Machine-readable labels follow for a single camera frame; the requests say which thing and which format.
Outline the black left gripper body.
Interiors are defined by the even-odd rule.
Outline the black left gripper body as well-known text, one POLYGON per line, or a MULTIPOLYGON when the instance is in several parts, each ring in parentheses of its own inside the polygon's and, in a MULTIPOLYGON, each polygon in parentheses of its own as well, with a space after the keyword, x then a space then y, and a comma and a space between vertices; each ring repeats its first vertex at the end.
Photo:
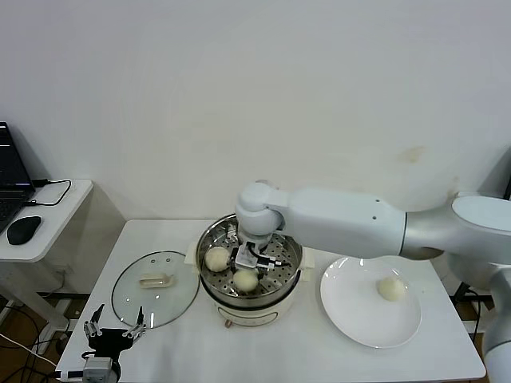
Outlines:
POLYGON ((133 346, 133 336, 125 334, 124 329, 103 328, 100 332, 87 334, 86 337, 94 357, 118 359, 123 351, 133 346))

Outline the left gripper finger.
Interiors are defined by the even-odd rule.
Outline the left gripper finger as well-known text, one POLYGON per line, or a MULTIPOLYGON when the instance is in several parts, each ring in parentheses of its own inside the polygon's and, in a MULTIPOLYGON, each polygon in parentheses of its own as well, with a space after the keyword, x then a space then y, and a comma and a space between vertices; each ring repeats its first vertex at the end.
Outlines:
POLYGON ((104 304, 101 304, 98 309, 93 312, 91 319, 84 322, 84 331, 86 335, 101 335, 99 320, 101 318, 104 306, 104 304))
POLYGON ((126 330, 122 336, 124 338, 140 338, 146 331, 146 322, 143 307, 140 306, 137 314, 137 320, 134 326, 126 330))

